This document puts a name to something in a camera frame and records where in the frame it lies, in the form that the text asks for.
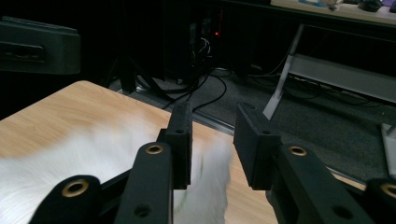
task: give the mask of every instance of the wooden tabletop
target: wooden tabletop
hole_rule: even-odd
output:
[[[396,25],[396,13],[390,13],[389,7],[381,7],[377,12],[368,12],[359,9],[357,5],[341,4],[336,6],[336,10],[331,11],[327,7],[315,7],[308,4],[300,3],[298,0],[271,0],[271,5],[277,7],[299,9],[309,12],[317,12],[321,14],[345,17],[362,21],[374,21]]]
[[[170,113],[102,88],[87,81],[76,82],[20,112],[0,120],[0,158],[20,157],[43,150],[76,129],[100,123],[115,127],[125,119],[143,122],[153,141],[166,128]],[[214,139],[225,139],[234,151],[231,183],[227,189],[226,223],[277,223],[263,191],[253,191],[246,181],[226,133],[193,123],[193,148]]]

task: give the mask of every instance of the white fabric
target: white fabric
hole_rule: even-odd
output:
[[[104,183],[130,169],[137,150],[155,141],[132,127],[77,130],[35,154],[0,159],[0,223],[28,223],[52,188],[67,177],[94,175]],[[201,150],[193,142],[191,185],[175,190],[176,224],[225,222],[233,153],[221,139],[204,145]]]

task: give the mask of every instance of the gray carpet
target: gray carpet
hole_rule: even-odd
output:
[[[263,111],[276,84],[276,77],[250,77],[247,82],[241,83],[235,74],[228,71],[212,74],[223,76],[227,91],[218,101],[197,109],[193,117],[208,126],[213,123],[207,121],[219,121],[215,128],[229,134],[233,134],[236,102],[246,102]],[[163,90],[183,87],[173,79],[155,80]],[[111,84],[110,89],[122,92],[118,80]],[[217,78],[208,77],[190,98],[192,107],[217,98],[223,90],[223,84]],[[159,108],[168,103],[153,92],[140,88],[124,94]],[[371,178],[389,176],[380,125],[396,124],[394,106],[366,102],[351,94],[288,79],[286,91],[271,122],[281,132],[283,143],[298,144],[313,150],[335,172],[361,183]]]

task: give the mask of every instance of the white cloth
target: white cloth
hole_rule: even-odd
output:
[[[28,223],[59,182],[72,175],[93,175],[101,183],[130,169],[137,150],[153,139],[144,129],[106,125],[76,130],[37,153],[0,159],[0,223]],[[224,223],[226,188],[233,155],[224,140],[193,142],[191,185],[174,191],[174,223]]]

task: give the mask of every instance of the white fur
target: white fur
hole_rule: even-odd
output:
[[[46,195],[67,177],[94,175],[104,183],[130,169],[137,150],[155,141],[144,129],[132,127],[136,124],[77,130],[35,154],[0,159],[0,223],[28,223]],[[174,223],[224,223],[231,156],[222,140],[208,143],[205,150],[193,147],[191,185],[174,191]]]

